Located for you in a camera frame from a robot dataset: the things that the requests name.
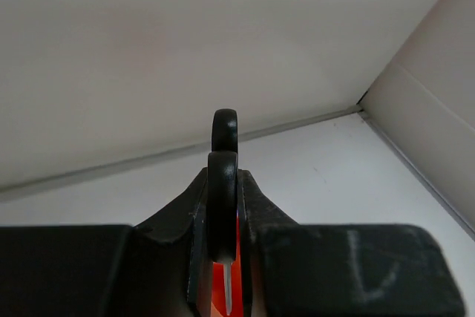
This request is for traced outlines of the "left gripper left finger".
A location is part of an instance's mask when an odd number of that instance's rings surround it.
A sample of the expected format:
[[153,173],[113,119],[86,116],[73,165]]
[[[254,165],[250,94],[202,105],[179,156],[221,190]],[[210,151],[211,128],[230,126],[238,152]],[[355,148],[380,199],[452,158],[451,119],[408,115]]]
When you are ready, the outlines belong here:
[[1,228],[3,316],[209,316],[206,171],[137,226]]

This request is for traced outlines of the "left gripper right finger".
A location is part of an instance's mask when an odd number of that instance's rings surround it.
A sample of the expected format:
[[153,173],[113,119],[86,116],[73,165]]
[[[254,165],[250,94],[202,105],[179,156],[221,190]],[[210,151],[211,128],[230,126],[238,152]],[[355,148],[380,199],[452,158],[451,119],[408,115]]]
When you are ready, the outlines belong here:
[[433,236],[410,224],[299,224],[238,175],[245,316],[464,316]]

